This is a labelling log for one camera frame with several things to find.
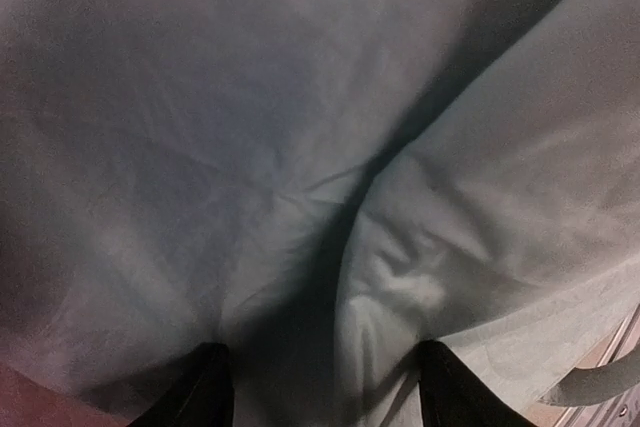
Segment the mint green black umbrella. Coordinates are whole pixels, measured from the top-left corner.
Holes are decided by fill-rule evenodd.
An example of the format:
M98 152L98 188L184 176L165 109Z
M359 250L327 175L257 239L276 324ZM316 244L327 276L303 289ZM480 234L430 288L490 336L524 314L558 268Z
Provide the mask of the mint green black umbrella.
M1 362L111 414L417 426L442 341L599 404L639 301L639 0L1 0Z

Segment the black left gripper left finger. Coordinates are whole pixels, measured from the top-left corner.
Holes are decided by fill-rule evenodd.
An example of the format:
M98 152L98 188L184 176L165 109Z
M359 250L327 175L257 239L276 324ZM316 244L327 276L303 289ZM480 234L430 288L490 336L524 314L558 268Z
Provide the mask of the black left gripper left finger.
M229 427L233 424L235 390L230 352L219 343L201 344L187 371L132 427Z

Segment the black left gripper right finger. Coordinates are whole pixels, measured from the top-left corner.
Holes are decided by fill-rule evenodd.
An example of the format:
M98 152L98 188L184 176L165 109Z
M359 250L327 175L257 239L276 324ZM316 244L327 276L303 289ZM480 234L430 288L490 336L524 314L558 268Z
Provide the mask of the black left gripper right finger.
M523 416L502 402L444 343L417 347L424 426L523 425Z

